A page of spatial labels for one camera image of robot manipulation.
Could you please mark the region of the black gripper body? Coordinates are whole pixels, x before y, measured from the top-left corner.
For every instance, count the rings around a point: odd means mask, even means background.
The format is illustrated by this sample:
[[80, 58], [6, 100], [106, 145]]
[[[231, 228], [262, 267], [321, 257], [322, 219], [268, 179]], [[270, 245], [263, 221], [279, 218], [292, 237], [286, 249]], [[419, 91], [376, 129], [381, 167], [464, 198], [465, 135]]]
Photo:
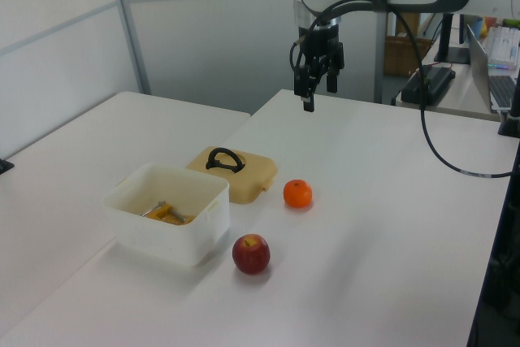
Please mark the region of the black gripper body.
[[334, 57], [340, 51], [339, 26], [319, 26], [312, 31], [299, 28], [299, 36], [304, 37], [302, 43], [305, 63], [311, 63], [323, 56]]

